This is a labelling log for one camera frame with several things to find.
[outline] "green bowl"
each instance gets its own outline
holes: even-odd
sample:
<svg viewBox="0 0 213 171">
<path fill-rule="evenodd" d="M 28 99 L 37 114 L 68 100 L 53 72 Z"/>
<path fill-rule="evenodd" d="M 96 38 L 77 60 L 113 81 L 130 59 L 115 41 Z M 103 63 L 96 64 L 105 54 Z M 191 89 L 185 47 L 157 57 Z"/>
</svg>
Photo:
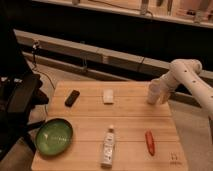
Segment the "green bowl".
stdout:
<svg viewBox="0 0 213 171">
<path fill-rule="evenodd" d="M 43 155 L 57 155 L 69 147 L 72 135 L 72 125 L 68 121 L 60 118 L 52 119 L 39 129 L 35 145 Z"/>
</svg>

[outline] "dark background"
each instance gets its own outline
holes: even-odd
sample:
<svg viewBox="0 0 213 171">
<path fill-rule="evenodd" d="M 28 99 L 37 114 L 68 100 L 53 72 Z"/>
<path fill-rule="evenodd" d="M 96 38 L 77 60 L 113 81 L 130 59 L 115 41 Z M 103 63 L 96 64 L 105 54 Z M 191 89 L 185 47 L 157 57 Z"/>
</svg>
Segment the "dark background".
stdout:
<svg viewBox="0 0 213 171">
<path fill-rule="evenodd" d="M 213 29 L 30 0 L 5 4 L 15 29 L 168 62 L 196 58 L 213 68 Z"/>
</svg>

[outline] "white bottle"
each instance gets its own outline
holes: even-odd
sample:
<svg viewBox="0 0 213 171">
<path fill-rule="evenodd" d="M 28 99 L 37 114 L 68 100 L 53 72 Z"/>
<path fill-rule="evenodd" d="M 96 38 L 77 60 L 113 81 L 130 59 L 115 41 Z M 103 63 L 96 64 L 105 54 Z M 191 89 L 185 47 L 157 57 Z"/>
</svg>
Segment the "white bottle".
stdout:
<svg viewBox="0 0 213 171">
<path fill-rule="evenodd" d="M 114 147 L 115 147 L 114 126 L 110 125 L 103 144 L 103 156 L 101 159 L 102 167 L 105 168 L 112 167 Z"/>
</svg>

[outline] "floor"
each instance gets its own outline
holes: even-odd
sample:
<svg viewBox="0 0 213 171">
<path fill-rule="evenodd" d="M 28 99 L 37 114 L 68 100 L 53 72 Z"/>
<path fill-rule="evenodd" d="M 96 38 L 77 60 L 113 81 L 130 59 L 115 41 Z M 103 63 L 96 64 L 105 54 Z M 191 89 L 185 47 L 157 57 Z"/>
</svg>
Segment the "floor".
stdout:
<svg viewBox="0 0 213 171">
<path fill-rule="evenodd" d="M 60 80 L 85 81 L 92 78 L 67 73 L 51 67 L 38 65 L 38 70 L 48 74 L 54 85 Z M 54 89 L 46 76 L 41 75 L 42 90 L 50 97 Z M 169 101 L 180 140 L 185 151 L 189 171 L 213 170 L 213 146 L 210 139 L 207 115 L 202 109 L 176 101 Z M 36 122 L 46 117 L 44 106 L 38 106 L 30 115 L 30 122 Z M 33 153 L 19 140 L 8 155 L 0 162 L 0 171 L 30 171 Z"/>
</svg>

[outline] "bottle cap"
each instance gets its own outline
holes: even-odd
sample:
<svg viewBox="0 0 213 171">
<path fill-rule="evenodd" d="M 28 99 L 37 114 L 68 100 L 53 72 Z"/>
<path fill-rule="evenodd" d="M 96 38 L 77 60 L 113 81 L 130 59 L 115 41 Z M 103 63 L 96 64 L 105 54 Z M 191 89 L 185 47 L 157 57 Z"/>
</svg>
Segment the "bottle cap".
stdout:
<svg viewBox="0 0 213 171">
<path fill-rule="evenodd" d="M 110 125 L 108 130 L 109 130 L 109 132 L 114 132 L 114 125 Z"/>
</svg>

